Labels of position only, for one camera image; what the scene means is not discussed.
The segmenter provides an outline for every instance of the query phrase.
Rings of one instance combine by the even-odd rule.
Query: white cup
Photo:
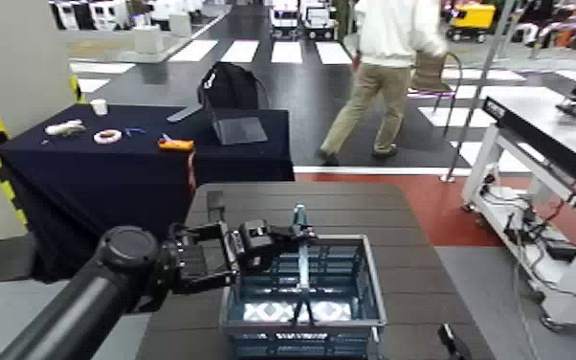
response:
[[[105,99],[93,99],[89,101],[98,116],[107,115],[107,101]]]

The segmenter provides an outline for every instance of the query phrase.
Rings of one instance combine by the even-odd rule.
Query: open laptop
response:
[[[224,116],[229,109],[212,108],[208,97],[204,97],[204,109],[212,121],[212,128],[221,145],[267,142],[268,136],[257,117],[232,118]]]

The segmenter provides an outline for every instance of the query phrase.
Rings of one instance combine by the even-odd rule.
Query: plastic basket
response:
[[[387,316],[365,236],[320,236],[309,248],[310,302],[297,323],[297,254],[284,254],[272,267],[244,276],[226,289],[220,325],[231,353],[251,357],[365,357]]]

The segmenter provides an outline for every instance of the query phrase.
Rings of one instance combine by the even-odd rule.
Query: roll of tape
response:
[[[121,137],[122,134],[119,130],[103,130],[94,135],[94,141],[96,144],[101,145],[114,144],[120,140]]]

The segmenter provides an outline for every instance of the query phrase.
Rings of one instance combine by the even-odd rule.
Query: khaki pants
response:
[[[321,144],[321,150],[328,154],[339,152],[343,142],[364,116],[370,102],[382,90],[387,114],[382,119],[373,150],[388,152],[402,125],[409,83],[410,68],[361,64],[355,76],[353,94],[330,127],[326,140]]]

